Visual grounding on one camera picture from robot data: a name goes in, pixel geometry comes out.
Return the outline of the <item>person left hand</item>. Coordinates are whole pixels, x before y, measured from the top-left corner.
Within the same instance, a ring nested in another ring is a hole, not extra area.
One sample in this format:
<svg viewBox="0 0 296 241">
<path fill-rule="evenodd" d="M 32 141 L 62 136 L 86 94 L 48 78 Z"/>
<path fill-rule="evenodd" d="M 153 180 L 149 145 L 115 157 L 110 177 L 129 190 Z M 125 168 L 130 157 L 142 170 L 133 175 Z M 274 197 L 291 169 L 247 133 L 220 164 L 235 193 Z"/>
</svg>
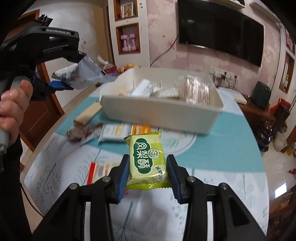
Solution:
<svg viewBox="0 0 296 241">
<path fill-rule="evenodd" d="M 23 79 L 18 88 L 10 89 L 1 95 L 1 130 L 9 134 L 10 144 L 19 136 L 19 127 L 29 107 L 32 93 L 31 83 Z"/>
</svg>

